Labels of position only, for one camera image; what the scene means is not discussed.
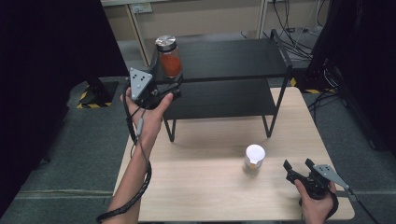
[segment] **light wood tabletop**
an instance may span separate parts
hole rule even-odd
[[[271,89],[274,98],[279,89]],[[256,176],[243,171],[246,148],[257,144],[266,156]],[[129,162],[125,148],[117,189]],[[330,164],[329,154],[296,88],[286,88],[271,138],[261,117],[177,121],[175,142],[164,125],[151,153],[152,178],[142,197],[140,221],[250,221],[301,219],[300,195],[283,162],[307,176],[305,160]],[[351,219],[348,197],[339,197],[331,219]]]

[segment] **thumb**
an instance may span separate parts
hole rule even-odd
[[[165,112],[165,110],[172,103],[172,100],[173,100],[173,94],[172,93],[168,93],[167,95],[165,95],[165,97],[163,97],[163,99],[161,100],[161,102],[157,106],[157,108],[155,108],[155,111],[158,112],[158,113],[161,113],[161,115],[162,115],[163,112]]]
[[[303,201],[310,198],[308,193],[306,192],[304,184],[300,180],[298,179],[294,180],[294,185],[296,186],[298,192],[300,193]]]

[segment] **jar with orange contents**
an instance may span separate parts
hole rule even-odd
[[[172,35],[162,35],[157,38],[155,45],[165,75],[170,78],[180,75],[182,68],[176,38]]]

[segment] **black table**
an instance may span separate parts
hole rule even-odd
[[[267,137],[291,72],[291,61],[275,30],[267,39],[179,44],[183,67],[182,96],[163,115],[170,140],[177,119],[262,116]],[[150,73],[157,84],[169,83],[157,58]],[[277,102],[267,78],[283,77]],[[268,127],[265,116],[273,116]],[[168,120],[173,120],[172,131]]]

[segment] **metal lid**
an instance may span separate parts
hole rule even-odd
[[[157,50],[166,52],[176,48],[176,38],[172,35],[162,35],[155,40]]]

